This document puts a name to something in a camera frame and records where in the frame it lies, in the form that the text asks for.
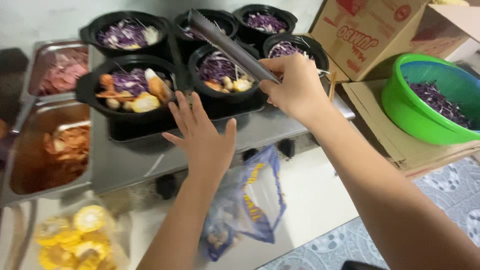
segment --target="stainless steel container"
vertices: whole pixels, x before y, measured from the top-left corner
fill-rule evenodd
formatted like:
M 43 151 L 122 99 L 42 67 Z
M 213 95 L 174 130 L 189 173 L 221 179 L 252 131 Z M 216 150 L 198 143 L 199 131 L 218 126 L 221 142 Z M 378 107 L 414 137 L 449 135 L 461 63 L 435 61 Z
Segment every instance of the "stainless steel container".
M 29 96 L 36 95 L 43 76 L 55 63 L 55 53 L 61 53 L 66 49 L 71 48 L 88 53 L 88 46 L 83 44 L 80 40 L 62 39 L 35 43 L 32 60 L 29 62 L 25 73 L 24 86 L 20 97 L 21 102 L 28 100 Z M 45 103 L 70 100 L 75 99 L 75 93 L 72 91 L 63 94 L 40 96 L 38 99 Z
M 7 160 L 1 194 L 1 207 L 13 202 L 37 197 L 58 198 L 88 189 L 91 178 L 92 155 L 89 154 L 85 172 L 75 180 L 60 186 L 61 181 L 48 163 L 44 149 L 44 134 L 54 134 L 74 126 L 90 125 L 88 105 L 75 100 L 38 102 L 31 110 L 22 110 L 25 117 L 22 131 L 17 135 Z

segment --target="chopsticks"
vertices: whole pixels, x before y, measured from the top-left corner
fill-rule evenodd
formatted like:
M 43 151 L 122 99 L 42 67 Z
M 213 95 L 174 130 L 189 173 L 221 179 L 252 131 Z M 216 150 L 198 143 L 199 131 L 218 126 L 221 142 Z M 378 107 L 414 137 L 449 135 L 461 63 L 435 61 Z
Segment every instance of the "chopsticks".
M 330 102 L 333 102 L 333 97 L 335 96 L 335 83 L 336 83 L 336 72 L 332 72 L 332 78 L 330 79 L 330 91 L 328 91 L 328 99 Z

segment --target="tiled floor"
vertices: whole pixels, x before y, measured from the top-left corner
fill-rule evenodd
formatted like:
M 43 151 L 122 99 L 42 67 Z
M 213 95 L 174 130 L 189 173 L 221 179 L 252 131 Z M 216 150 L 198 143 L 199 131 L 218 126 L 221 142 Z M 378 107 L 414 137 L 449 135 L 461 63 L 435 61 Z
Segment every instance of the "tiled floor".
M 414 183 L 480 246 L 480 166 L 474 159 L 449 164 Z M 388 268 L 360 217 L 258 270 L 340 270 L 346 260 Z

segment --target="black bowl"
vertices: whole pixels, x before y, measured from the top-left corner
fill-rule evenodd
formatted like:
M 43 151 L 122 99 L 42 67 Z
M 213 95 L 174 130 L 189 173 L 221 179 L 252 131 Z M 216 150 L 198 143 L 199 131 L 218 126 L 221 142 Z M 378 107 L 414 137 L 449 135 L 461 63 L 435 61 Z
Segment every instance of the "black bowl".
M 247 51 L 249 54 L 251 54 L 255 59 L 259 59 L 259 53 L 256 49 L 253 47 L 237 42 L 245 51 Z M 230 103 L 239 103 L 244 100 L 246 100 L 248 97 L 252 96 L 255 94 L 257 91 L 259 84 L 258 82 L 254 82 L 252 87 L 248 90 L 245 90 L 243 92 L 235 92 L 235 93 L 222 93 L 215 91 L 211 89 L 210 87 L 207 87 L 205 83 L 200 79 L 197 73 L 197 67 L 200 67 L 200 64 L 202 64 L 203 60 L 205 57 L 210 55 L 211 53 L 217 51 L 216 48 L 212 47 L 211 45 L 205 45 L 200 48 L 198 48 L 196 51 L 192 53 L 188 60 L 188 69 L 190 72 L 190 75 L 192 77 L 192 84 L 193 88 L 195 91 L 200 92 L 201 94 L 204 94 L 206 96 L 212 97 L 212 98 L 220 98 L 226 102 Z
M 237 34 L 239 23 L 231 13 L 206 9 L 200 9 L 198 11 L 211 22 L 216 22 L 221 29 L 225 30 L 229 38 L 233 39 Z M 188 61 L 188 58 L 196 49 L 208 44 L 206 40 L 194 39 L 184 35 L 181 28 L 188 26 L 188 14 L 189 11 L 186 11 L 173 20 L 173 33 L 178 39 L 178 45 L 184 62 Z
M 307 52 L 308 55 L 313 56 L 315 65 L 318 69 L 328 71 L 328 58 L 322 45 L 315 39 L 306 36 L 295 36 L 292 34 L 278 34 L 267 38 L 264 42 L 263 53 L 265 58 L 269 58 L 268 54 L 273 46 L 278 42 L 289 41 L 292 45 Z
M 123 19 L 136 19 L 145 26 L 154 26 L 160 32 L 160 39 L 155 44 L 138 49 L 113 49 L 106 47 L 97 40 L 100 31 L 107 31 L 111 25 Z M 92 44 L 103 55 L 117 57 L 129 54 L 156 55 L 163 59 L 171 60 L 172 56 L 167 44 L 168 20 L 166 18 L 153 16 L 143 12 L 119 11 L 104 14 L 94 19 L 89 25 L 80 29 L 80 38 L 85 44 Z
M 95 94 L 104 91 L 100 85 L 100 76 L 118 71 L 120 67 L 128 72 L 133 68 L 151 68 L 156 72 L 164 73 L 170 80 L 172 80 L 171 74 L 175 74 L 176 72 L 173 64 L 151 55 L 126 55 L 108 59 L 93 72 L 85 74 L 78 79 L 75 89 L 77 100 L 88 104 L 106 117 L 119 122 L 149 123 L 162 119 L 166 115 L 170 115 L 167 104 L 163 104 L 159 108 L 147 112 L 121 112 L 108 108 L 104 98 L 97 98 Z
M 262 51 L 265 40 L 276 34 L 255 29 L 247 24 L 249 14 L 257 14 L 257 12 L 260 14 L 268 13 L 287 24 L 285 33 L 292 33 L 298 21 L 292 13 L 267 5 L 246 5 L 234 11 L 233 15 L 235 15 L 235 18 L 240 23 L 238 33 L 240 40 L 247 44 L 255 44 L 255 48 L 259 51 Z

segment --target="blue plastic bag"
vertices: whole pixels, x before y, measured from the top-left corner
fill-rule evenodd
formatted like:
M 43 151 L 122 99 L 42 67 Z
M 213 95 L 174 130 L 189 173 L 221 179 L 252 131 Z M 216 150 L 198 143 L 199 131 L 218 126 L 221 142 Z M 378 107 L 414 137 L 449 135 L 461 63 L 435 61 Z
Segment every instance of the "blue plastic bag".
M 258 178 L 266 168 L 272 170 L 278 195 L 278 213 L 276 217 L 270 217 L 273 218 L 271 220 L 248 194 L 250 185 L 257 181 L 267 181 Z M 204 222 L 201 249 L 205 256 L 217 261 L 238 240 L 239 233 L 262 242 L 275 242 L 275 228 L 287 207 L 278 178 L 279 170 L 280 161 L 276 147 L 270 145 L 249 158 L 242 166 L 225 174 Z

